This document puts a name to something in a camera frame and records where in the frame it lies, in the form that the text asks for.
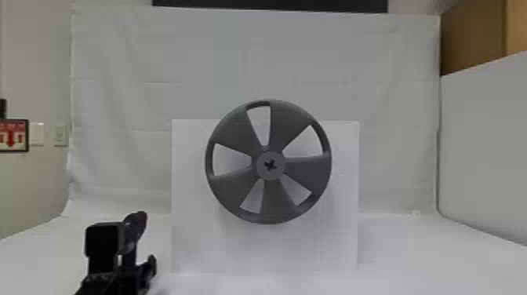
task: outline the fan wheel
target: fan wheel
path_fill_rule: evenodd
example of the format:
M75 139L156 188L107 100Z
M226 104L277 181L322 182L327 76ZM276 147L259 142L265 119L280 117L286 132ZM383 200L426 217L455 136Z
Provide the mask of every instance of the fan wheel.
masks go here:
M269 142L260 144L247 111L269 107ZM287 147L307 127L315 131L322 154L286 158ZM251 164L234 172L215 175L213 151L216 144L249 155ZM258 100L235 108L216 126L207 144L205 173L220 204L235 216L256 224L279 224L295 219L311 209L321 198L331 175L332 155L328 137L317 120L301 107L282 100ZM311 194L296 205L280 177L285 174ZM258 213L242 208L257 180L263 179L263 196Z

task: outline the light switch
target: light switch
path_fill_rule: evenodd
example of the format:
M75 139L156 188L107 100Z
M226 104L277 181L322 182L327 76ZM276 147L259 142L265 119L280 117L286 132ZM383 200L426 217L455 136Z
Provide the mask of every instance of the light switch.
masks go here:
M67 147L69 141L66 123L55 124L53 127L53 144L56 147Z
M31 146L43 146L45 140L45 125L43 122L29 124L29 143Z

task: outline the white cloth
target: white cloth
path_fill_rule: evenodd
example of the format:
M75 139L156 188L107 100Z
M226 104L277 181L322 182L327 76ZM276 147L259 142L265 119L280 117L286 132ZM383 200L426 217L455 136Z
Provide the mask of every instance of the white cloth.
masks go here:
M432 210L436 16L75 6L70 197L168 213L170 122L258 98L362 124L361 207Z

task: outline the fan hub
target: fan hub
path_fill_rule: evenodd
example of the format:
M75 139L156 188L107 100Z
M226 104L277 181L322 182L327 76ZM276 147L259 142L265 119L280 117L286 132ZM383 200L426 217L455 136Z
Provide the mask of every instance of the fan hub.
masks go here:
M285 171L285 158L274 151L265 151L253 163L258 175L265 180L277 180Z

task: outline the exit sign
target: exit sign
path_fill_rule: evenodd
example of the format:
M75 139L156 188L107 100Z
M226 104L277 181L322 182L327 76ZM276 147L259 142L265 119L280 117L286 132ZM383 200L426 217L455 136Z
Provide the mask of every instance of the exit sign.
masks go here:
M29 151L29 121L0 119L0 152Z

